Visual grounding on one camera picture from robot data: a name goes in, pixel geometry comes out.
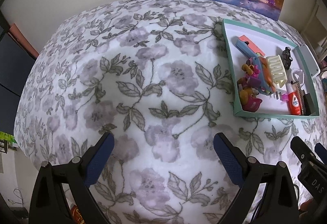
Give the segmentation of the person's hand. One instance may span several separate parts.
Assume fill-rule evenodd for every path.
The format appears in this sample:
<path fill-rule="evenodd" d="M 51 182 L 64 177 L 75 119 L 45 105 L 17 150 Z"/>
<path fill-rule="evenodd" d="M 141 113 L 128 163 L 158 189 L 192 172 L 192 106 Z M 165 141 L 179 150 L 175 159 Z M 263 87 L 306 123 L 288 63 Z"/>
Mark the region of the person's hand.
<path fill-rule="evenodd" d="M 317 203 L 313 198 L 311 198 L 308 201 L 303 202 L 299 210 L 302 214 L 304 214 L 308 212 L 313 212 L 316 210 L 316 208 L 317 208 Z"/>

